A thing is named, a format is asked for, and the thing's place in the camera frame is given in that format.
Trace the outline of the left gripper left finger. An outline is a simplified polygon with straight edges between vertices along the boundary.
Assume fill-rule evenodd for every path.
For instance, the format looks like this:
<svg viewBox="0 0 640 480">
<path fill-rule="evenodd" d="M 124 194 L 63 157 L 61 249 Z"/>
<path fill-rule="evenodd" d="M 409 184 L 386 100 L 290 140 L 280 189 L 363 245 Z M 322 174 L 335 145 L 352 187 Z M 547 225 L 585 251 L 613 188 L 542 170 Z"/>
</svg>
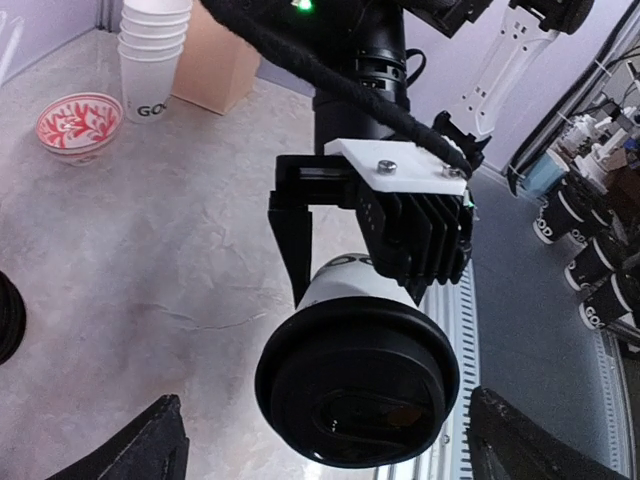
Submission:
<svg viewBox="0 0 640 480">
<path fill-rule="evenodd" d="M 190 440 L 177 395 L 159 397 L 146 410 L 54 479 L 184 479 Z"/>
</svg>

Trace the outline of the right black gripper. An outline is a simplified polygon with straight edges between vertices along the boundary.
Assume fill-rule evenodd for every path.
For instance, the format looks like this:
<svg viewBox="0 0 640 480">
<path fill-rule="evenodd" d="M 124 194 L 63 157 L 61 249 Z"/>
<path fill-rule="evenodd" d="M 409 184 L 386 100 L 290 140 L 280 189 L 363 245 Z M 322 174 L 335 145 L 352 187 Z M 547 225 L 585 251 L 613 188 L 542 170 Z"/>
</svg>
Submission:
<svg viewBox="0 0 640 480">
<path fill-rule="evenodd" d="M 312 213 L 309 206 L 353 210 L 359 175 L 342 156 L 279 155 L 268 220 L 297 307 L 311 281 Z"/>
</svg>

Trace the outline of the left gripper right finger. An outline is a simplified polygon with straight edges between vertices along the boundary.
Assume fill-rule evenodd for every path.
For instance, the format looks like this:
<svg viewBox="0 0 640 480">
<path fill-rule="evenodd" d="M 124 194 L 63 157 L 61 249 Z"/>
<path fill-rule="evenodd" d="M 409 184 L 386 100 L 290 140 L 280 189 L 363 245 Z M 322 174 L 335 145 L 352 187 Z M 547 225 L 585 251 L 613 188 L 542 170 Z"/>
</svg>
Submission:
<svg viewBox="0 0 640 480">
<path fill-rule="evenodd" d="M 474 388 L 469 415 L 467 440 L 475 479 L 625 477 L 563 443 L 489 388 Z"/>
</svg>

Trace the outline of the white paper cup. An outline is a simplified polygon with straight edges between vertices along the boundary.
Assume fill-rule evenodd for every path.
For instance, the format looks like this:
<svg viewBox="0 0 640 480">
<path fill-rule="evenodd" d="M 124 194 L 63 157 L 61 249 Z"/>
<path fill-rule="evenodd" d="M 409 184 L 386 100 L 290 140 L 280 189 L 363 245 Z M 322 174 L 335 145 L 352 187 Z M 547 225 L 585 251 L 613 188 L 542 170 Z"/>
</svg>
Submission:
<svg viewBox="0 0 640 480">
<path fill-rule="evenodd" d="M 368 255 L 348 253 L 330 260 L 316 272 L 296 310 L 344 297 L 386 298 L 418 308 L 405 288 L 376 272 Z"/>
</svg>

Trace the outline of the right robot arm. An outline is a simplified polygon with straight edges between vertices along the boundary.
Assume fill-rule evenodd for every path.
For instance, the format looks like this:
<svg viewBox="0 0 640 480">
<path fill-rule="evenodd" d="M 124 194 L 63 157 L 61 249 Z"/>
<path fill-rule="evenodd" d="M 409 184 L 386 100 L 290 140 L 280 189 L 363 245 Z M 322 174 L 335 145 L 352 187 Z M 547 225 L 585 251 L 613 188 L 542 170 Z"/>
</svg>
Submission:
<svg viewBox="0 0 640 480">
<path fill-rule="evenodd" d="M 486 10 L 483 1 L 207 1 L 204 9 L 263 57 L 315 89 L 314 151 L 282 155 L 268 217 L 295 300 L 311 283 L 314 205 L 355 212 L 375 271 L 420 301 L 433 283 L 457 283 L 472 251 L 475 206 L 460 194 L 378 193 L 337 139 L 413 144 L 456 178 L 482 164 L 496 117 L 529 64 L 559 35 L 584 23 L 588 1 L 512 1 L 496 42 L 458 106 L 431 125 L 410 112 L 404 17 L 453 36 Z"/>
</svg>

